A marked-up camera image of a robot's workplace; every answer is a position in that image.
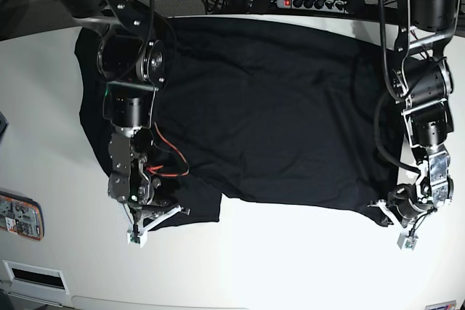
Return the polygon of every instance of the black cloth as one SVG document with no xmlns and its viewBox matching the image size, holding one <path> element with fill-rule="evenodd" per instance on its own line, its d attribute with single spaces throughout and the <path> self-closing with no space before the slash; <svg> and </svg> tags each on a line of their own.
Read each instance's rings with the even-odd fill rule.
<svg viewBox="0 0 465 310">
<path fill-rule="evenodd" d="M 385 90 L 380 48 L 266 21 L 171 22 L 178 54 L 159 96 L 158 123 L 190 162 L 175 193 L 182 204 L 190 200 L 193 212 L 216 221 L 223 192 L 259 203 L 356 211 L 381 224 L 381 211 L 368 204 L 396 185 L 397 168 L 380 158 L 373 139 L 373 111 Z M 83 59 L 95 45 L 90 36 L 83 30 L 76 44 L 84 86 L 96 86 L 93 57 Z M 81 123 L 108 173 L 103 92 L 86 91 Z M 399 158 L 403 130 L 392 106 L 383 112 L 381 136 Z M 166 225 L 194 221 L 206 220 L 194 215 Z"/>
</svg>

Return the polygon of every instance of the sticker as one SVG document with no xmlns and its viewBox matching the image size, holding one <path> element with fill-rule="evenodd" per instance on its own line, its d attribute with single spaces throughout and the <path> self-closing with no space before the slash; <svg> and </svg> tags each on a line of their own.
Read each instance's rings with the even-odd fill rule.
<svg viewBox="0 0 465 310">
<path fill-rule="evenodd" d="M 7 221 L 7 230 L 13 234 L 17 234 L 16 221 L 8 217 L 5 217 L 5 220 Z"/>
</svg>

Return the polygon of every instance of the white table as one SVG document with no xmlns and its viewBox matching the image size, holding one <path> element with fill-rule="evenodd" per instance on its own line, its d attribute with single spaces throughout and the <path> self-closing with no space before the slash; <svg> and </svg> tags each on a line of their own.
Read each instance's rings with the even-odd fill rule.
<svg viewBox="0 0 465 310">
<path fill-rule="evenodd" d="M 379 42 L 374 23 L 248 18 Z M 41 242 L 1 232 L 0 258 L 62 270 L 70 289 L 64 305 L 72 306 L 73 296 L 250 310 L 421 310 L 464 301 L 465 39 L 446 49 L 456 85 L 456 132 L 446 143 L 455 197 L 420 228 L 414 252 L 399 250 L 396 229 L 358 213 L 227 197 L 220 223 L 150 233 L 141 250 L 126 244 L 126 221 L 106 194 L 108 178 L 79 124 L 79 30 L 0 42 L 0 110 L 10 123 L 0 147 L 0 187 L 40 203 L 46 226 Z M 392 40 L 395 28 L 388 32 Z M 0 279 L 7 280 L 1 266 Z"/>
</svg>

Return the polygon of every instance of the orange device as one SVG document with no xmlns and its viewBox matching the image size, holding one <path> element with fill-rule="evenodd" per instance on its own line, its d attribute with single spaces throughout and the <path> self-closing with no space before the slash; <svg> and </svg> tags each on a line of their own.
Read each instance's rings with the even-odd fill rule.
<svg viewBox="0 0 465 310">
<path fill-rule="evenodd" d="M 0 229 L 31 240 L 42 240 L 41 206 L 25 197 L 0 192 Z"/>
</svg>

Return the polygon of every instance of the orange wire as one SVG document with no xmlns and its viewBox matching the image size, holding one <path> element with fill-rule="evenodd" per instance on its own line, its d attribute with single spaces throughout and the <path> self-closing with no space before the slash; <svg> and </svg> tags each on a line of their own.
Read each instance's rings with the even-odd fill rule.
<svg viewBox="0 0 465 310">
<path fill-rule="evenodd" d="M 177 154 L 181 157 L 182 161 L 184 161 L 184 163 L 186 164 L 187 170 L 182 174 L 161 174 L 161 173 L 156 171 L 156 170 L 159 170 L 159 169 L 163 168 L 163 165 L 159 165 L 159 166 L 155 166 L 155 167 L 148 167 L 147 171 L 149 171 L 151 174 L 156 174 L 157 176 L 160 176 L 160 177 L 174 178 L 174 177 L 187 176 L 189 174 L 189 163 L 187 162 L 184 155 L 168 139 L 166 139 L 163 136 L 163 134 L 161 134 L 160 129 L 158 128 L 158 125 L 156 123 L 155 123 L 155 130 L 157 131 L 157 134 L 159 135 L 161 140 L 163 142 L 167 143 L 168 146 L 170 146 L 174 151 L 177 152 Z"/>
</svg>

